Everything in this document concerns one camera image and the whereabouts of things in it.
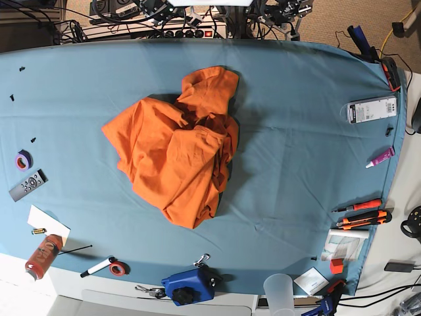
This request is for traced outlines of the white paper card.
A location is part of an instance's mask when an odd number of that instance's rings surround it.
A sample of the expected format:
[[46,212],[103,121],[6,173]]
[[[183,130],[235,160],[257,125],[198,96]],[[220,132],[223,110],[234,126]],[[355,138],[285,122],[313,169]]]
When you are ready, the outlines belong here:
[[44,228],[47,236],[51,234],[60,236],[62,238],[62,246],[66,245],[70,234],[70,228],[54,219],[35,205],[30,206],[27,223],[36,229]]

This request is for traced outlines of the grey remote control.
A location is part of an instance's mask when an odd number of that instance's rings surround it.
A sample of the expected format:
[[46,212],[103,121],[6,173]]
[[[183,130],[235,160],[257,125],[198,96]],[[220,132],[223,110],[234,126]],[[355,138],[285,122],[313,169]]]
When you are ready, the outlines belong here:
[[27,196],[30,192],[38,189],[40,186],[44,185],[47,182],[47,178],[41,169],[38,169],[36,172],[32,173],[30,176],[26,177],[15,187],[13,187],[9,194],[12,197],[14,202],[19,201],[23,197]]

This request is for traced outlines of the orange t-shirt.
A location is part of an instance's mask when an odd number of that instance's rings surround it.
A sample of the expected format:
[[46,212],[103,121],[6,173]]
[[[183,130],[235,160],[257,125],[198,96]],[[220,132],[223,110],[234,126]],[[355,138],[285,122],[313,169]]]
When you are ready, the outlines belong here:
[[133,191],[172,224],[193,229],[216,215],[238,145],[228,112],[238,82],[221,66],[197,70],[175,102],[146,97],[102,128]]

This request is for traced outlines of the purple tape roll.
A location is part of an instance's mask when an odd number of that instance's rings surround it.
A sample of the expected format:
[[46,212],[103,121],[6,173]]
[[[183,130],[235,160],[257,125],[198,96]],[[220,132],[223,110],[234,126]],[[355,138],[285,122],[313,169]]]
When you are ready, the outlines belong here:
[[24,149],[21,149],[15,157],[15,165],[18,170],[26,171],[33,166],[33,159],[30,153]]

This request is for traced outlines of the blue bar clamp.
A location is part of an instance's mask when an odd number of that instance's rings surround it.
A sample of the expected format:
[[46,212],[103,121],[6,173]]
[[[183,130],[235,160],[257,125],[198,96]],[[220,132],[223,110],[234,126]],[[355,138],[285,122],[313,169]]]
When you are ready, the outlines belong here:
[[335,315],[337,311],[337,306],[343,294],[345,285],[346,285],[346,281],[343,279],[336,281],[333,285],[331,285],[328,288],[328,294],[323,299],[320,300],[320,306],[311,311],[303,313],[302,316]]

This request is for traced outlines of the teal tablecloth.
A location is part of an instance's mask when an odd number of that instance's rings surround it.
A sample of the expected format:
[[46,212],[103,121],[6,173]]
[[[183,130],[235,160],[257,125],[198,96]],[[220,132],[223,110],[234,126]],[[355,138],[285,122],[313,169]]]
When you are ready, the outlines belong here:
[[[133,192],[101,129],[144,97],[174,101],[186,75],[210,66],[240,76],[230,103],[239,145],[215,218],[190,230]],[[1,252],[34,252],[35,205],[70,228],[70,247],[93,245],[54,261],[77,273],[115,256],[131,269],[127,281],[159,284],[208,253],[223,292],[261,294],[270,275],[311,267],[328,277],[319,255],[332,211],[387,197],[398,158],[366,165],[389,147],[400,151],[405,136],[405,92],[392,118],[349,124],[346,106],[390,93],[379,64],[318,43],[150,39],[4,53]],[[14,161],[21,149],[33,159],[26,171]],[[47,182],[14,202],[9,191],[38,169]]]

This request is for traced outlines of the small orange block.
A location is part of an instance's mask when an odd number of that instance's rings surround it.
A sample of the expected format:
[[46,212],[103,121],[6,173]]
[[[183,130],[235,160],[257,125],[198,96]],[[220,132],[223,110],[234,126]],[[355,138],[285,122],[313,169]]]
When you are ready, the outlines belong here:
[[330,260],[330,271],[331,274],[341,274],[343,272],[344,263],[340,258]]

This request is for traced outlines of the orange black utility knife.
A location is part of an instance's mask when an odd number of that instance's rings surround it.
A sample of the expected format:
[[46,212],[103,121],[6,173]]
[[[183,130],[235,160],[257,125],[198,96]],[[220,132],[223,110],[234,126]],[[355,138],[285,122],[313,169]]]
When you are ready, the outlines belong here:
[[353,228],[362,226],[376,226],[379,224],[388,223],[391,220],[392,215],[389,211],[369,211],[351,217],[344,217],[339,222],[337,222],[336,227],[343,230],[351,230]]

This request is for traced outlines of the clear bit set case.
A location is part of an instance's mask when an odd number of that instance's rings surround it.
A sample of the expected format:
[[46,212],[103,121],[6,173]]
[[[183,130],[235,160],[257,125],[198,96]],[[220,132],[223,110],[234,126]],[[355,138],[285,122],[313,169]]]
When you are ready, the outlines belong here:
[[377,97],[353,101],[347,104],[347,120],[358,124],[397,115],[397,98],[395,96]]

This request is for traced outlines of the red drink can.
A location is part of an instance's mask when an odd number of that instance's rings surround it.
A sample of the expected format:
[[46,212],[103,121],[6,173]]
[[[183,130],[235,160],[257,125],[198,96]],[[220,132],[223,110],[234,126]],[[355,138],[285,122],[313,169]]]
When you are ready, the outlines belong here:
[[62,237],[56,234],[50,234],[44,238],[25,264],[26,273],[33,281],[44,277],[48,268],[62,250],[62,245]]

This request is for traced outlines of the translucent plastic cup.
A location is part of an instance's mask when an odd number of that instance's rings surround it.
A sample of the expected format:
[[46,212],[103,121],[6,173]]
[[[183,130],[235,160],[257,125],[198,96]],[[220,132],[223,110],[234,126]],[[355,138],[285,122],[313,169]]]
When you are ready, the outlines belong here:
[[271,316],[294,316],[293,280],[285,274],[269,276],[263,284]]

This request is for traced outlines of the red tape roll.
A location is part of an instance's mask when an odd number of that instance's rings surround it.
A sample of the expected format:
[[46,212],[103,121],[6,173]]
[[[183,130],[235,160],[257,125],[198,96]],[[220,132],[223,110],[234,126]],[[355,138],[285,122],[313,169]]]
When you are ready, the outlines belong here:
[[128,268],[125,263],[122,263],[120,261],[114,261],[109,265],[110,272],[117,277],[121,277],[123,275],[128,274]]

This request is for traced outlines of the white marker pen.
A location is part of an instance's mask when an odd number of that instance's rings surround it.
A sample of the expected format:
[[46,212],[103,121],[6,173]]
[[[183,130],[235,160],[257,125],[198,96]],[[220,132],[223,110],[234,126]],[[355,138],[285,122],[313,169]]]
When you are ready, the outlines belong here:
[[81,278],[87,277],[89,275],[95,274],[96,272],[108,267],[112,263],[116,261],[115,257],[108,257],[105,260],[101,261],[100,263],[94,265],[93,267],[87,269],[83,273],[80,274]]

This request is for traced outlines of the clear plastic packet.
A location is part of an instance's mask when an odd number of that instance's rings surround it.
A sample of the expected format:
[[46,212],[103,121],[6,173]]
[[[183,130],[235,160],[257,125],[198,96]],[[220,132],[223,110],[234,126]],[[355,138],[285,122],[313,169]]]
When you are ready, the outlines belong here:
[[342,259],[356,261],[365,240],[370,236],[367,230],[330,229],[321,253],[322,261]]

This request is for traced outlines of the black power adapter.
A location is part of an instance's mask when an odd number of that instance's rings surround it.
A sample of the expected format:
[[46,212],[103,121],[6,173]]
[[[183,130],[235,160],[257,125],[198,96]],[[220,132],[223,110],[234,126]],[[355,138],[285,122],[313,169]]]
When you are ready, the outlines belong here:
[[396,273],[410,273],[414,270],[414,263],[409,262],[400,262],[400,261],[389,261],[385,267],[384,271],[387,272],[396,272]]

